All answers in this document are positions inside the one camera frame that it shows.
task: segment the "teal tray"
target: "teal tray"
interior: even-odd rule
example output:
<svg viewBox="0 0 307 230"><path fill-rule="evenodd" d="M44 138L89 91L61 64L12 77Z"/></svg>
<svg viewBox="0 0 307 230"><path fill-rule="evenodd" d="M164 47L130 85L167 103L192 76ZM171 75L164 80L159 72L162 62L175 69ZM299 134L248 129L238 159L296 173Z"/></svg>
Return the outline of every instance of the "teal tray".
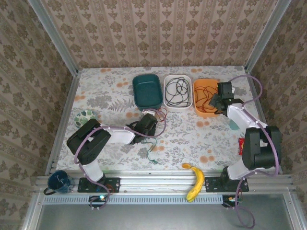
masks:
<svg viewBox="0 0 307 230"><path fill-rule="evenodd" d="M133 81L134 102L139 110L159 109L163 102L163 95L159 77L155 74L136 76Z"/></svg>

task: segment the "small green bowl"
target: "small green bowl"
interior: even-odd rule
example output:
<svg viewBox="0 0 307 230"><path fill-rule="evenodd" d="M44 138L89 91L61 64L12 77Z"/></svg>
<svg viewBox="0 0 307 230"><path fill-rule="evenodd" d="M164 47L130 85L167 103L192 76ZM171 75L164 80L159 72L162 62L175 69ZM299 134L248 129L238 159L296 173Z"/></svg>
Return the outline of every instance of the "small green bowl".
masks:
<svg viewBox="0 0 307 230"><path fill-rule="evenodd" d="M92 110L84 110L75 116L74 123L77 128L81 128L90 119L97 119L96 113Z"/></svg>

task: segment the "yellow banana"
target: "yellow banana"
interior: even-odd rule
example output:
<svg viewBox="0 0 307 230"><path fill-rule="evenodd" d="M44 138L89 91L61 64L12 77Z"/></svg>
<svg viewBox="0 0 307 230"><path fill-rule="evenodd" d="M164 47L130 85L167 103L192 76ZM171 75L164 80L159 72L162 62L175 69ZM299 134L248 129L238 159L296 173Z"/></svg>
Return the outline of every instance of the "yellow banana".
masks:
<svg viewBox="0 0 307 230"><path fill-rule="evenodd" d="M201 191L201 188L202 188L203 183L205 181L205 176L204 176L202 170L200 170L199 168L196 168L196 167L194 167L194 166L192 166L188 163L182 164L182 168L191 169L191 170L194 171L194 173L196 175L196 183L187 195L188 202L193 202L193 200L197 197L198 193L200 193L200 191Z"/></svg>

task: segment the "blue mug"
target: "blue mug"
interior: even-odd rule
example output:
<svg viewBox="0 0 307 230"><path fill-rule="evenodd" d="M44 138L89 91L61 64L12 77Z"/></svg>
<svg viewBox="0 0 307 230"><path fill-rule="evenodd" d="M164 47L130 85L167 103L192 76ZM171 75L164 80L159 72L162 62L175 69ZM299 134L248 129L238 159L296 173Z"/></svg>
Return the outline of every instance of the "blue mug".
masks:
<svg viewBox="0 0 307 230"><path fill-rule="evenodd" d="M46 196L55 193L69 193L71 192L74 183L72 178L63 170L55 171L48 179L48 188L44 190Z"/></svg>

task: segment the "wall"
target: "wall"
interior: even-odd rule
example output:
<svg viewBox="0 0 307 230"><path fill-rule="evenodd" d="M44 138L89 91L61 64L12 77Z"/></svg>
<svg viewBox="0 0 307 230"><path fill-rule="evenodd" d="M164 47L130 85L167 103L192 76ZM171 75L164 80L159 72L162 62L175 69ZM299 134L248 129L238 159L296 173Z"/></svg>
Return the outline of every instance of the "wall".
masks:
<svg viewBox="0 0 307 230"><path fill-rule="evenodd" d="M244 65L277 0L42 0L79 68Z"/></svg>
<svg viewBox="0 0 307 230"><path fill-rule="evenodd" d="M293 0L252 74L268 124L283 134L282 167L307 211L307 1Z"/></svg>
<svg viewBox="0 0 307 230"><path fill-rule="evenodd" d="M25 0L0 0L0 229L18 229L43 175L71 75Z"/></svg>

